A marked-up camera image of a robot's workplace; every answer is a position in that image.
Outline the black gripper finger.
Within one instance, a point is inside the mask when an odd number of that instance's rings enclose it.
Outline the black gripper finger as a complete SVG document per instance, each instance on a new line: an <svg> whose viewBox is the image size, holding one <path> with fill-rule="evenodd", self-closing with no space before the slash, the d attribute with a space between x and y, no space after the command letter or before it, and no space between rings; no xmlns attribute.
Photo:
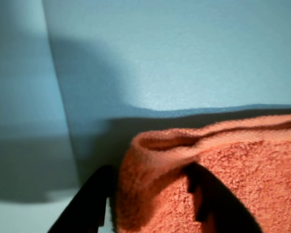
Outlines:
<svg viewBox="0 0 291 233"><path fill-rule="evenodd" d="M97 233L104 225L107 198L115 193L115 169L100 167L80 188L50 233Z"/></svg>
<svg viewBox="0 0 291 233"><path fill-rule="evenodd" d="M243 203L208 169L198 163L184 168L194 199L194 220L203 233L261 233Z"/></svg>

